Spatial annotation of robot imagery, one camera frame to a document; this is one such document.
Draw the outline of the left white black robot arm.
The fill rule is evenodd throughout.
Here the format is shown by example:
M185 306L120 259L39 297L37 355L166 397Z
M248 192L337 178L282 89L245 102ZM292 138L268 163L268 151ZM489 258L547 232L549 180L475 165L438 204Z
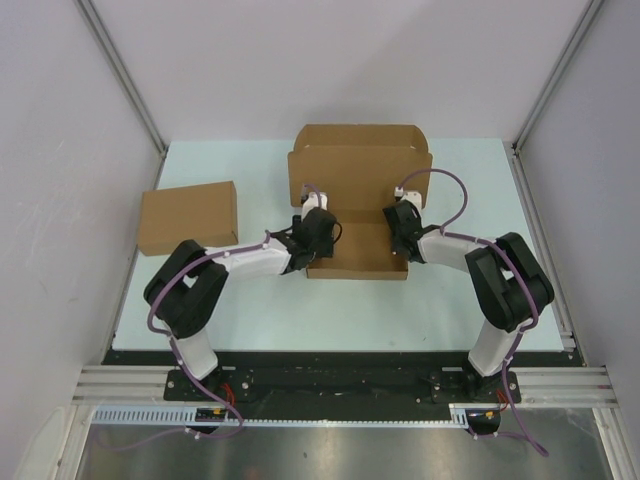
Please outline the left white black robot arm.
M342 225L329 211L313 207L296 215L290 227L267 232L262 242L207 250L194 240L181 242L149 281L148 329L166 337L186 387L197 398L214 397L221 387L219 361L206 326L226 284L232 280L282 276L330 258Z

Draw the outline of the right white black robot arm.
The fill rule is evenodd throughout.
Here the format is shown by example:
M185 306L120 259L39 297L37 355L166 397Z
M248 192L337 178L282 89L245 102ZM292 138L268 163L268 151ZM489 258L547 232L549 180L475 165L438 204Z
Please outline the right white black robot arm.
M403 199L383 209L391 251L410 262L446 266L470 276L484 323L462 367L461 388L484 401L510 365L524 334L535 328L555 292L523 237L509 232L494 240L424 226Z

